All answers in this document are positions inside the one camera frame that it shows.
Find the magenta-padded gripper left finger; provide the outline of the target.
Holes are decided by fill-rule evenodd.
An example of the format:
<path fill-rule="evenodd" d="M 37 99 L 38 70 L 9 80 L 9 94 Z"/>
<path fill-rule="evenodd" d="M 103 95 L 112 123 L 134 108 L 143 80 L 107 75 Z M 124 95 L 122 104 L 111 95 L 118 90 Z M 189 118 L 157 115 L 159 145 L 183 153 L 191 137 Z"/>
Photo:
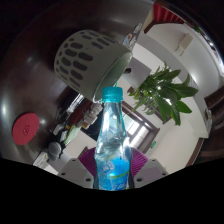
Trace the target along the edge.
<path fill-rule="evenodd" d="M 58 173 L 59 177 L 83 188 L 94 188 L 97 167 L 94 160 L 95 149 L 91 148 L 79 158 L 71 158 Z"/>

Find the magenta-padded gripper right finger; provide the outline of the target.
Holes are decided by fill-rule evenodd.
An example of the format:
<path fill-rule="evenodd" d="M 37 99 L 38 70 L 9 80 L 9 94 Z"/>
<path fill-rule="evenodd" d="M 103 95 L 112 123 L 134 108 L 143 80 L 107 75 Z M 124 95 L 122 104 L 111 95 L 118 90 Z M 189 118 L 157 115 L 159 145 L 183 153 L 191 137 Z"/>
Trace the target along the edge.
<path fill-rule="evenodd" d="M 132 148 L 130 175 L 128 184 L 130 189 L 144 187 L 168 175 L 168 172 L 155 158 L 149 159 L 138 149 Z"/>

